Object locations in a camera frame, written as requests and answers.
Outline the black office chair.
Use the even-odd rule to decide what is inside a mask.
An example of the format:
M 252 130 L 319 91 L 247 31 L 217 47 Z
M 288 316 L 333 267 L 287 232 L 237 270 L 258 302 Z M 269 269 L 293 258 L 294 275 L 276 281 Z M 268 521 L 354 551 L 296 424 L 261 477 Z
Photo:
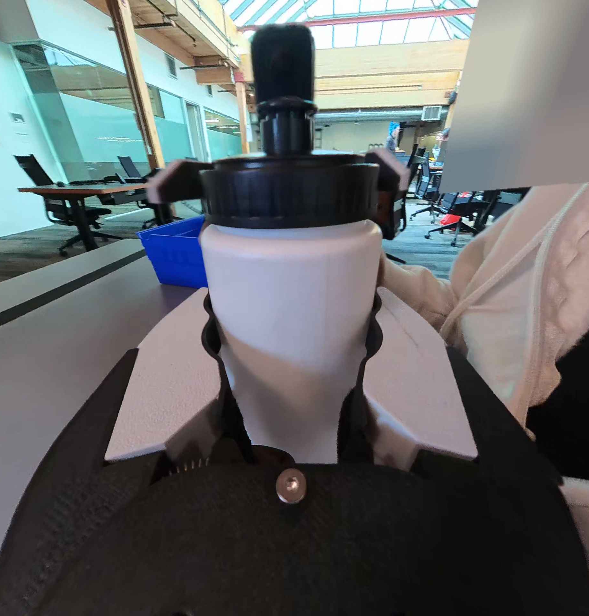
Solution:
M 440 194 L 437 202 L 440 213 L 455 216 L 457 220 L 429 230 L 424 238 L 430 240 L 433 233 L 443 234 L 445 230 L 453 231 L 451 246 L 455 247 L 461 234 L 472 236 L 479 234 L 483 230 L 482 215 L 488 206 L 482 196 L 482 192 L 468 192 L 466 196 L 461 196 L 460 193 Z
M 127 184 L 145 184 L 150 178 L 156 175 L 158 171 L 160 171 L 160 168 L 151 169 L 146 175 L 141 175 L 130 157 L 119 156 L 118 159 L 126 174 L 126 177 L 124 177 L 124 182 Z M 154 213 L 154 217 L 151 220 L 147 220 L 143 223 L 142 230 L 163 226 L 179 220 L 179 218 L 177 218 L 173 213 L 173 209 L 170 204 L 151 204 L 147 198 L 144 198 L 139 203 L 140 208 L 149 208 Z
M 15 155 L 16 162 L 25 171 L 28 177 L 34 182 L 36 187 L 51 187 L 56 183 L 44 171 L 34 155 Z M 109 235 L 100 232 L 101 225 L 98 219 L 112 211 L 107 208 L 86 207 L 84 196 L 73 196 L 72 198 L 56 198 L 56 195 L 42 194 L 44 200 L 45 215 L 49 222 L 66 227 L 75 227 L 78 234 L 62 244 L 58 253 L 66 258 L 67 249 L 72 248 L 78 243 L 82 243 L 86 251 L 96 249 L 95 238 L 100 238 L 104 242 L 110 240 L 121 240 L 120 236 Z
M 414 197 L 419 201 L 424 201 L 426 207 L 410 214 L 409 220 L 412 221 L 418 214 L 428 213 L 431 224 L 434 225 L 441 213 L 439 208 L 440 192 L 439 183 L 441 171 L 432 169 L 430 153 L 426 152 L 420 158 L 418 165 L 418 180 L 414 190 Z

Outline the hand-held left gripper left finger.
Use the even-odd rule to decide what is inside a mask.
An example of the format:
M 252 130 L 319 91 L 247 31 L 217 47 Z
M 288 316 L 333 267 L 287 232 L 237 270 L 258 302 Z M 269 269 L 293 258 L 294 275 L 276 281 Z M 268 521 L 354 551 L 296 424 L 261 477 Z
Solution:
M 160 451 L 176 463 L 209 458 L 219 438 L 221 377 L 201 341 L 207 295 L 195 291 L 138 345 L 105 461 Z

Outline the dark cloth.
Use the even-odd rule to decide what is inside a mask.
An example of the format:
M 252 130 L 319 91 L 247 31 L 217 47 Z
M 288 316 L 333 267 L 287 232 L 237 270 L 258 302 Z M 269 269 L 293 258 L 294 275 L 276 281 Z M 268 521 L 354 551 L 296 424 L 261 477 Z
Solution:
M 526 427 L 558 473 L 589 481 L 589 331 L 556 368 L 560 383 L 543 404 L 531 407 Z

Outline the person's right forearm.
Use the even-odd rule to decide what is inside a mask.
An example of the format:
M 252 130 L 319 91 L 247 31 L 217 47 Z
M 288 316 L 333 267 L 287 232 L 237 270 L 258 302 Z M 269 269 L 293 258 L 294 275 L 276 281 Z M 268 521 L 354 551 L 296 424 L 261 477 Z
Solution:
M 383 253 L 376 285 L 390 291 L 439 332 L 471 279 L 472 272 L 461 259 L 455 262 L 450 278 L 444 280 L 425 267 L 398 264 Z

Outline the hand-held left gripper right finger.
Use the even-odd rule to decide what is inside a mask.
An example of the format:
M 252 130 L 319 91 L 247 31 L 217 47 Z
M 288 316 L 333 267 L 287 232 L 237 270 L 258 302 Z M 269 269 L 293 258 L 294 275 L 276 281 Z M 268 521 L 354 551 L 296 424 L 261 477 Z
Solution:
M 474 460 L 477 447 L 444 340 L 388 289 L 378 295 L 383 341 L 363 377 L 375 463 L 407 471 L 422 450 Z

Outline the wooden top office desk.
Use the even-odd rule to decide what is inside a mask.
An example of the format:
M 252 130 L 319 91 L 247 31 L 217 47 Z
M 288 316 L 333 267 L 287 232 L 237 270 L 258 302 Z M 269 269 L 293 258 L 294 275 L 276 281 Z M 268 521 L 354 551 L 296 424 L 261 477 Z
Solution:
M 44 199 L 61 201 L 71 208 L 71 217 L 74 226 L 86 251 L 96 250 L 98 244 L 95 241 L 95 233 L 91 230 L 89 220 L 85 213 L 84 200 L 88 197 L 112 196 L 118 193 L 125 195 L 133 191 L 144 190 L 146 182 L 130 183 L 107 183 L 107 184 L 67 184 L 64 186 L 48 185 L 22 187 L 17 191 L 38 195 Z

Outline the white plastic bottle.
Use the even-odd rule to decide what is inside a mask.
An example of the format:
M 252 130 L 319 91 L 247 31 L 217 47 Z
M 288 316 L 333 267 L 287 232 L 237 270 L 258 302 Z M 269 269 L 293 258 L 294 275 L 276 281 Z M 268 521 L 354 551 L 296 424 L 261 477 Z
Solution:
M 337 462 L 342 403 L 365 355 L 382 234 L 370 220 L 199 237 L 244 427 L 297 463 Z

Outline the black ribbed bottle lid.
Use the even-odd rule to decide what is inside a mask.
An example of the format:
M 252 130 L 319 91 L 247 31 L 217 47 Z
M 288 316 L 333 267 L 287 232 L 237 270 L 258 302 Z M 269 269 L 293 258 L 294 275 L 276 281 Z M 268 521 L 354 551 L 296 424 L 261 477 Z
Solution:
M 375 216 L 380 167 L 364 156 L 312 150 L 316 106 L 299 97 L 257 108 L 262 151 L 199 172 L 208 223 L 238 229 L 332 227 Z

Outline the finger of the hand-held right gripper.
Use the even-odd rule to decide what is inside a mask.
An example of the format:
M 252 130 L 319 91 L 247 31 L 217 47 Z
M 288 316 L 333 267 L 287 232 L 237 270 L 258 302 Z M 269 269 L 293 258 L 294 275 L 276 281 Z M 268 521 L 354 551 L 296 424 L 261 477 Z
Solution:
M 381 229 L 384 240 L 393 240 L 399 223 L 395 221 L 395 202 L 406 194 L 410 170 L 395 153 L 386 148 L 368 150 L 365 163 L 379 167 L 376 211 L 372 217 Z
M 205 190 L 201 180 L 203 171 L 213 169 L 213 163 L 194 159 L 171 161 L 146 182 L 146 198 L 150 204 L 168 204 L 188 200 L 202 200 Z

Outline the blue plastic bin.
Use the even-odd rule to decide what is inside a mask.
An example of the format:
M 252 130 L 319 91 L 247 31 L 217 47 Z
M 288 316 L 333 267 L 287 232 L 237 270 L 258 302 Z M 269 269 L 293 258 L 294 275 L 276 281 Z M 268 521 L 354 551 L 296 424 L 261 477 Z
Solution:
M 199 234 L 204 216 L 186 218 L 137 233 L 162 284 L 206 288 Z

